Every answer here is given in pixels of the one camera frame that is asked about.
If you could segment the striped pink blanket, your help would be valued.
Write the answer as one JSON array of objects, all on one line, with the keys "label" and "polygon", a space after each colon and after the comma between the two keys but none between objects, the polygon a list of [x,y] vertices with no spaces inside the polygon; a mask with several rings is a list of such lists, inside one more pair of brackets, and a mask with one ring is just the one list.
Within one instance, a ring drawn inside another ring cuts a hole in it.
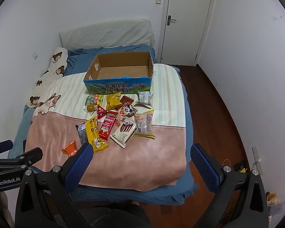
[{"label": "striped pink blanket", "polygon": [[[32,117],[26,150],[39,147],[42,171],[65,163],[62,150],[71,142],[81,146],[77,127],[91,118],[84,105],[88,97],[84,74],[52,82],[41,96],[45,112]],[[97,152],[81,184],[141,192],[174,185],[186,169],[186,121],[182,84],[176,70],[154,65],[150,108],[138,107],[135,116],[113,125],[108,147]]]}]

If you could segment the brown square snack packet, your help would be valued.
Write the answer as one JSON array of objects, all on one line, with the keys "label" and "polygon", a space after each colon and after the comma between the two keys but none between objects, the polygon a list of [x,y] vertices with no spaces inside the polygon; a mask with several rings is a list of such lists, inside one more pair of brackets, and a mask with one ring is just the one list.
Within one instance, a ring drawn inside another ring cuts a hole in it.
[{"label": "brown square snack packet", "polygon": [[123,105],[131,105],[134,102],[134,99],[126,95],[123,95],[122,98],[120,99],[120,102]]}]

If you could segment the red rectangular snack pack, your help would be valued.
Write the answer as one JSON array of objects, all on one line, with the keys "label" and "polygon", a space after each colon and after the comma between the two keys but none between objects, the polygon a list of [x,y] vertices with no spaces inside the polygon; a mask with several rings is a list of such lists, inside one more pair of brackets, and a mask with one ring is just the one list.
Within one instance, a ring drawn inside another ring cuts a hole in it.
[{"label": "red rectangular snack pack", "polygon": [[118,116],[118,112],[116,111],[108,111],[105,119],[100,127],[99,136],[103,140],[108,140],[110,132],[112,130],[113,125],[115,124],[115,120]]}]

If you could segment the orange jelly cup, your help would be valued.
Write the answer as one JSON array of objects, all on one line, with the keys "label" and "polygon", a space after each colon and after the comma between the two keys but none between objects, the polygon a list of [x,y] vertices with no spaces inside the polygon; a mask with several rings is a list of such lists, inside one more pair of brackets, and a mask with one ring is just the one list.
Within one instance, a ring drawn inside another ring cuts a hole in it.
[{"label": "orange jelly cup", "polygon": [[93,114],[93,112],[95,111],[95,106],[93,104],[87,104],[84,107],[84,111],[90,114]]}]

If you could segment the yellow foil snack bag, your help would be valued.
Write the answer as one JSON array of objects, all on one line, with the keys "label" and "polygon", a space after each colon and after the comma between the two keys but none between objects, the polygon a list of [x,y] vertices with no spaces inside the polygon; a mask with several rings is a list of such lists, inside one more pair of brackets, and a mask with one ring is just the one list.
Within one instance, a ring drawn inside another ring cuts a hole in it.
[{"label": "yellow foil snack bag", "polygon": [[121,95],[120,92],[106,95],[106,110],[107,111],[114,110],[122,106],[122,103],[120,101],[120,95]]}]

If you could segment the red triangular snack packet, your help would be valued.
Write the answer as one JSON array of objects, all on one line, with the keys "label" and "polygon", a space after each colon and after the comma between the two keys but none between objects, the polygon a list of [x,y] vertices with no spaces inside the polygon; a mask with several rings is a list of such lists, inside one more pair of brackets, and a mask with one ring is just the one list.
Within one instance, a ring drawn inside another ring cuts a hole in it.
[{"label": "red triangular snack packet", "polygon": [[100,105],[97,105],[97,118],[100,120],[101,118],[105,117],[107,114],[107,110],[102,108]]}]

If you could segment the silver white snack bag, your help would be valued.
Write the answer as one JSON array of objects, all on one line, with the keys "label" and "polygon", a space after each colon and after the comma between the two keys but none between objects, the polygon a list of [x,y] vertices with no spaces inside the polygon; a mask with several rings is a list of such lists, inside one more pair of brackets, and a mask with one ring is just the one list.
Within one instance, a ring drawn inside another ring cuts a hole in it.
[{"label": "silver white snack bag", "polygon": [[137,92],[137,101],[134,103],[134,105],[142,105],[144,107],[152,109],[152,97],[153,92],[151,91]]}]

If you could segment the colourful candy balls bag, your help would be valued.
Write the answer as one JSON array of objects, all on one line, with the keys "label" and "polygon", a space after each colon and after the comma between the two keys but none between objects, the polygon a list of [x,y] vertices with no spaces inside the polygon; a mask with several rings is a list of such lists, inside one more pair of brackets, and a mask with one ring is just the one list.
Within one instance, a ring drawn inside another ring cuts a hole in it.
[{"label": "colourful candy balls bag", "polygon": [[89,94],[85,100],[85,106],[89,105],[99,105],[102,106],[104,95],[101,94]]}]

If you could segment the grey padded headboard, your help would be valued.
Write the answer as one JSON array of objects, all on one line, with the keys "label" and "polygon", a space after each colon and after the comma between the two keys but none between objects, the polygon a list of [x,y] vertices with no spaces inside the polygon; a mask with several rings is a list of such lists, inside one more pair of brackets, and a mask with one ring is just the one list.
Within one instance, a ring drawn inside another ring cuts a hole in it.
[{"label": "grey padded headboard", "polygon": [[154,33],[147,19],[113,20],[59,32],[64,48],[117,47],[154,45]]}]

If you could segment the orange panda snack bag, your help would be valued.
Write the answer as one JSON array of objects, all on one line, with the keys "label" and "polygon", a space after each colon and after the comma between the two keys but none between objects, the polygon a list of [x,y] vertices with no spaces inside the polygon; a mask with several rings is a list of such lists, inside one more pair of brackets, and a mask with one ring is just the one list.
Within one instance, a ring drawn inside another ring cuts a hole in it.
[{"label": "orange panda snack bag", "polygon": [[116,126],[120,126],[126,117],[132,117],[138,109],[133,107],[129,102],[125,102],[117,111]]}]

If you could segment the white Franzzi cookie pack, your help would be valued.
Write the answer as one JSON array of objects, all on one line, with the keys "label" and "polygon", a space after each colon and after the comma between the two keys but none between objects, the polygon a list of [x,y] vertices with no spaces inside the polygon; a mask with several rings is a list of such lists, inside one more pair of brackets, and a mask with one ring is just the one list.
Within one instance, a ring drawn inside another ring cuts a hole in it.
[{"label": "white Franzzi cookie pack", "polygon": [[132,136],[136,127],[137,123],[135,121],[125,118],[124,122],[117,128],[117,130],[110,135],[110,138],[120,147],[125,148],[127,140]]}]

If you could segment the black striped snack bar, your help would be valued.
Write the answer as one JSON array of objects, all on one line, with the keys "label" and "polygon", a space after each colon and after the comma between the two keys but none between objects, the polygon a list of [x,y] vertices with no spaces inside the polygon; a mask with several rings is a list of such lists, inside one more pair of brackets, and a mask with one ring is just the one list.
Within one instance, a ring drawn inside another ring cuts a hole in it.
[{"label": "black striped snack bar", "polygon": [[76,130],[78,132],[81,145],[88,143],[88,137],[87,137],[87,133],[86,133],[86,123],[76,125],[75,127],[76,127]]}]

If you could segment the pale yellow egg cake bag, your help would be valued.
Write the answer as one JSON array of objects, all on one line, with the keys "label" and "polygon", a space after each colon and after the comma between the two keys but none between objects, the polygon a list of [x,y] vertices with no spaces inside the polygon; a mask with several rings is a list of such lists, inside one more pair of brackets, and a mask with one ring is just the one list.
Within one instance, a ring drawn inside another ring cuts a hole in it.
[{"label": "pale yellow egg cake bag", "polygon": [[155,139],[155,134],[152,127],[154,109],[149,109],[143,113],[135,113],[134,118],[136,122],[136,130],[134,131],[134,137],[146,137]]}]

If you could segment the yellow wafer bar pack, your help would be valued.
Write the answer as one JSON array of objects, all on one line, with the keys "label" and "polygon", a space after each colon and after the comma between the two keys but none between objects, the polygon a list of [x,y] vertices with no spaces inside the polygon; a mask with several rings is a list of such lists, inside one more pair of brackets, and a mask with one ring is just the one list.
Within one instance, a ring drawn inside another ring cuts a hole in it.
[{"label": "yellow wafer bar pack", "polygon": [[94,153],[103,151],[106,148],[108,148],[108,143],[100,138],[98,131],[97,116],[93,116],[91,119],[86,121],[85,129],[86,129],[88,142],[92,145]]}]

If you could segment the small orange snack packet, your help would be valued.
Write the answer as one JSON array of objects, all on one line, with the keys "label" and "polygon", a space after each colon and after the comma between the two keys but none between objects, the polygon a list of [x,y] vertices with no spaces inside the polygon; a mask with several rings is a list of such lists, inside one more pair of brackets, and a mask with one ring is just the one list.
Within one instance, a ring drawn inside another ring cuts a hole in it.
[{"label": "small orange snack packet", "polygon": [[63,147],[61,149],[62,153],[65,153],[68,155],[68,157],[73,157],[78,149],[77,149],[77,142],[76,141],[72,141],[71,143],[69,143],[68,145],[66,145],[65,147]]}]

